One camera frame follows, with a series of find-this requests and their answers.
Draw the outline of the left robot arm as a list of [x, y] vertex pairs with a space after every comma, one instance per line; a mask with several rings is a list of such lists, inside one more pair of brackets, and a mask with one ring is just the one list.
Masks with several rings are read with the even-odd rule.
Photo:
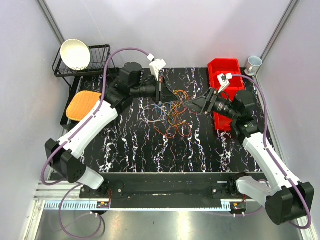
[[95, 197], [103, 198], [108, 193], [105, 179], [79, 159], [98, 133], [130, 107], [134, 99], [151, 98], [156, 104], [177, 100], [159, 75], [165, 66], [163, 59], [153, 60], [149, 64], [151, 74], [142, 79], [142, 66], [127, 62], [92, 110], [71, 131], [57, 141], [49, 139], [45, 143], [48, 165], [64, 180], [88, 186]]

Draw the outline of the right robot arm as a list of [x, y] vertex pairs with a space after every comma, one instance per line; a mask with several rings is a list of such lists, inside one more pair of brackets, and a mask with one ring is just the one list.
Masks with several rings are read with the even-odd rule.
[[307, 218], [303, 229], [312, 223], [311, 208], [315, 190], [310, 182], [301, 182], [274, 151], [267, 140], [267, 127], [253, 118], [254, 95], [239, 90], [232, 101], [225, 99], [214, 88], [186, 101], [183, 106], [197, 114], [218, 113], [231, 120], [231, 132], [262, 169], [269, 185], [260, 183], [247, 173], [238, 173], [227, 185], [228, 195], [246, 195], [262, 207], [276, 225]]

